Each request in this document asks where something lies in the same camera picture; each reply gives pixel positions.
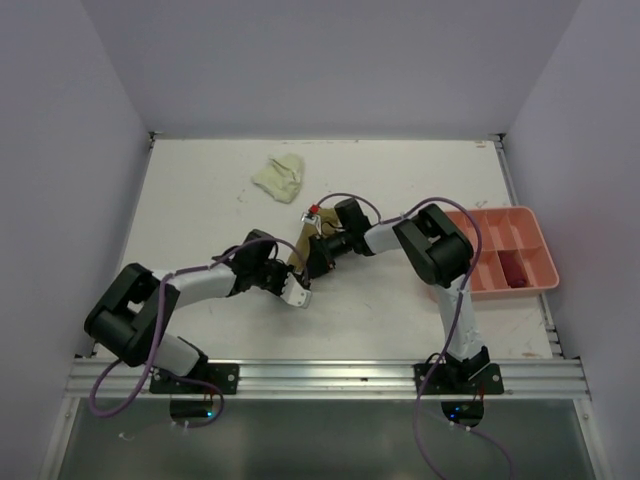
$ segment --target red item in tray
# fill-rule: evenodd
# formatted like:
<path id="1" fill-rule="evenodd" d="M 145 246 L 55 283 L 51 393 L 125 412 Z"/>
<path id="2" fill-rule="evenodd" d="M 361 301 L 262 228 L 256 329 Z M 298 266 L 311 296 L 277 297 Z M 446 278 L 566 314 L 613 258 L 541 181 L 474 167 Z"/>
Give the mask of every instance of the red item in tray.
<path id="1" fill-rule="evenodd" d="M 507 285 L 509 285 L 511 288 L 526 287 L 527 277 L 514 258 L 513 253 L 498 252 L 498 258 L 500 259 L 500 265 L 502 265 L 502 272 L 504 273 L 504 278 L 507 281 Z"/>

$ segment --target crumpled towel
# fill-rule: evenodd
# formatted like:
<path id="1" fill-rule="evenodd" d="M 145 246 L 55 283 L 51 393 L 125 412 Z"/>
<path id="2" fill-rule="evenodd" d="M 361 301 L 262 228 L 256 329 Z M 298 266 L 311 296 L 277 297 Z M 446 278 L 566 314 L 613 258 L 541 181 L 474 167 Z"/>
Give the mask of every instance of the crumpled towel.
<path id="1" fill-rule="evenodd" d="M 291 203 L 302 187 L 304 160 L 288 153 L 279 158 L 269 157 L 269 165 L 251 177 L 251 181 L 278 202 Z"/>

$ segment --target gray wall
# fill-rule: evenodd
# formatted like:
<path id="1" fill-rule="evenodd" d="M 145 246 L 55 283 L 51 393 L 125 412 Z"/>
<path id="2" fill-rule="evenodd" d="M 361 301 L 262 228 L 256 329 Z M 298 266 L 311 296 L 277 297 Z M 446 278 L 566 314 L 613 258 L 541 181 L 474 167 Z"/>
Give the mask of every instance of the gray wall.
<path id="1" fill-rule="evenodd" d="M 0 465 L 30 479 L 147 145 L 78 1 L 4 0 L 0 65 Z"/>
<path id="2" fill-rule="evenodd" d="M 639 478 L 640 3 L 583 0 L 507 136 L 561 276 L 551 306 L 581 355 L 619 478 Z"/>
<path id="3" fill-rule="evenodd" d="M 175 136 L 506 131 L 579 0 L 83 0 Z"/>

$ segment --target purple cable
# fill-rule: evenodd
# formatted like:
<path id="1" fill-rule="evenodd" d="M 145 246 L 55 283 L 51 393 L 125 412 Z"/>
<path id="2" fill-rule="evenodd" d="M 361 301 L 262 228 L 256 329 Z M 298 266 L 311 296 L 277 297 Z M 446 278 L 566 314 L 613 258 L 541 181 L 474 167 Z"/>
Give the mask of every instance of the purple cable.
<path id="1" fill-rule="evenodd" d="M 239 245 L 233 248 L 232 250 L 228 251 L 224 255 L 216 258 L 215 262 L 213 262 L 211 265 L 199 265 L 196 267 L 187 267 L 180 270 L 176 270 L 175 273 L 166 274 L 164 277 L 162 277 L 162 280 L 160 281 L 160 295 L 158 298 L 158 316 L 156 317 L 156 328 L 153 331 L 153 339 L 151 340 L 151 348 L 149 350 L 149 356 L 147 357 L 144 370 L 140 375 L 140 379 L 138 380 L 138 383 L 136 383 L 136 386 L 133 388 L 133 390 L 131 390 L 131 393 L 129 394 L 129 396 L 120 405 L 109 410 L 100 410 L 96 405 L 96 395 L 98 393 L 98 389 L 100 388 L 100 385 L 102 384 L 104 379 L 107 378 L 107 375 L 109 375 L 111 370 L 113 370 L 122 361 L 116 360 L 115 362 L 111 363 L 107 368 L 105 368 L 104 372 L 102 372 L 100 376 L 98 376 L 95 383 L 93 384 L 93 387 L 91 387 L 91 392 L 89 393 L 89 410 L 93 415 L 100 418 L 110 418 L 119 414 L 124 409 L 126 409 L 129 405 L 131 405 L 131 403 L 135 400 L 135 398 L 138 396 L 138 394 L 142 390 L 142 387 L 147 381 L 147 377 L 149 376 L 149 373 L 153 368 L 153 364 L 156 359 L 156 354 L 158 353 L 158 346 L 160 345 L 160 338 L 162 337 L 162 319 L 164 318 L 165 289 L 169 280 L 171 280 L 173 277 L 184 275 L 187 273 L 195 273 L 195 272 L 202 272 L 205 270 L 211 270 L 212 268 L 215 268 L 221 263 L 224 263 L 227 260 L 229 260 L 233 255 L 238 253 L 243 248 L 248 247 L 249 245 L 255 245 L 256 243 L 263 243 L 263 242 L 277 242 L 289 247 L 297 255 L 301 265 L 305 265 L 305 261 L 304 261 L 304 257 L 302 256 L 302 253 L 295 246 L 293 246 L 290 242 L 286 240 L 270 237 L 270 238 L 256 238 L 254 240 L 249 240 L 248 242 L 245 242 L 242 245 Z M 303 277 L 305 279 L 305 282 L 308 283 L 309 273 L 307 272 L 306 267 L 303 269 Z M 199 382 L 198 380 L 184 379 L 183 377 L 177 377 L 177 378 L 180 378 L 181 381 L 185 381 L 185 383 L 193 383 L 196 381 Z M 206 382 L 198 383 L 198 385 L 202 385 L 202 384 L 205 384 L 203 386 L 207 386 L 207 387 L 210 385 Z"/>
<path id="2" fill-rule="evenodd" d="M 369 205 L 371 210 L 373 210 L 373 212 L 378 217 L 378 222 L 382 222 L 382 214 L 380 213 L 380 210 L 378 210 L 376 208 L 376 206 L 373 203 L 371 203 L 369 200 L 367 200 L 366 198 L 363 198 L 363 197 L 361 197 L 359 195 L 354 195 L 353 193 L 330 193 L 330 194 L 325 195 L 324 197 L 322 197 L 320 200 L 318 200 L 316 205 L 320 206 L 326 200 L 329 200 L 330 198 L 333 198 L 333 197 L 350 197 L 350 198 L 355 198 L 356 200 L 360 200 L 362 203 L 364 203 L 366 205 Z"/>
<path id="3" fill-rule="evenodd" d="M 476 249 L 476 253 L 475 253 L 474 257 L 473 257 L 473 260 L 471 261 L 471 265 L 469 267 L 469 270 L 465 274 L 464 278 L 462 279 L 462 283 L 460 284 L 460 290 L 459 290 L 459 293 L 458 293 L 458 300 L 456 302 L 456 308 L 455 308 L 455 311 L 454 311 L 454 314 L 453 314 L 453 322 L 451 324 L 451 330 L 449 331 L 449 335 L 447 336 L 447 338 L 446 338 L 446 340 L 444 342 L 444 347 L 442 347 L 442 351 L 438 354 L 438 358 L 436 358 L 436 361 L 433 363 L 431 368 L 429 368 L 429 370 L 427 371 L 427 374 L 424 376 L 424 380 L 420 384 L 420 388 L 418 389 L 418 396 L 416 398 L 415 406 L 414 406 L 414 409 L 413 409 L 413 434 L 415 436 L 416 445 L 418 446 L 418 450 L 420 450 L 420 454 L 422 455 L 422 458 L 424 458 L 425 462 L 427 462 L 427 465 L 429 465 L 431 470 L 438 477 L 440 477 L 441 479 L 446 480 L 446 477 L 445 477 L 444 473 L 442 473 L 442 471 L 435 465 L 435 463 L 433 462 L 431 457 L 429 457 L 429 454 L 427 453 L 427 449 L 426 449 L 426 447 L 424 445 L 424 442 L 422 441 L 422 438 L 420 436 L 420 399 L 421 399 L 422 395 L 424 394 L 424 391 L 425 391 L 425 389 L 427 387 L 427 384 L 429 383 L 429 379 L 433 375 L 433 372 L 435 371 L 436 366 L 444 358 L 444 355 L 445 355 L 447 349 L 449 348 L 449 345 L 451 345 L 451 341 L 453 340 L 453 334 L 455 332 L 456 326 L 458 325 L 458 319 L 460 318 L 460 310 L 462 309 L 462 300 L 464 298 L 462 292 L 464 291 L 464 288 L 466 287 L 467 283 L 469 282 L 469 279 L 471 278 L 471 274 L 473 273 L 474 269 L 478 265 L 478 262 L 480 261 L 480 254 L 482 253 L 482 232 L 480 231 L 480 226 L 476 222 L 475 218 L 473 218 L 473 216 L 469 213 L 469 211 L 467 209 L 465 209 L 459 203 L 454 202 L 453 200 L 449 200 L 448 198 L 443 198 L 443 197 L 431 197 L 431 198 L 427 198 L 425 200 L 422 200 L 421 202 L 416 204 L 416 206 L 414 206 L 411 210 L 409 210 L 409 212 L 407 212 L 405 215 L 400 216 L 400 217 L 396 217 L 396 218 L 392 218 L 390 220 L 385 220 L 385 221 L 383 221 L 381 223 L 382 224 L 387 224 L 387 223 L 393 223 L 393 222 L 400 221 L 403 218 L 406 218 L 406 217 L 410 216 L 411 214 L 413 214 L 416 210 L 418 210 L 423 205 L 425 205 L 427 203 L 431 203 L 431 202 L 447 203 L 447 204 L 457 208 L 458 210 L 460 210 L 469 219 L 469 221 L 471 222 L 471 225 L 473 226 L 474 230 L 476 231 L 476 236 L 478 237 L 478 248 Z M 462 428 L 462 429 L 465 429 L 464 426 L 461 426 L 461 425 L 458 425 L 458 426 L 460 428 Z M 509 463 L 509 478 L 513 479 L 514 478 L 514 474 L 513 474 L 513 470 L 514 470 L 513 469 L 513 459 L 511 458 L 511 455 L 506 450 L 506 448 L 504 448 L 497 440 L 495 440 L 493 437 L 491 437 L 490 435 L 488 435 L 486 433 L 479 432 L 479 431 L 476 431 L 476 430 L 473 430 L 473 429 L 471 430 L 471 433 L 473 433 L 474 435 L 477 435 L 477 436 L 479 436 L 481 438 L 484 438 L 485 440 L 487 440 L 488 442 L 490 442 L 494 446 L 496 446 L 503 453 L 503 455 L 507 459 L 507 462 Z"/>

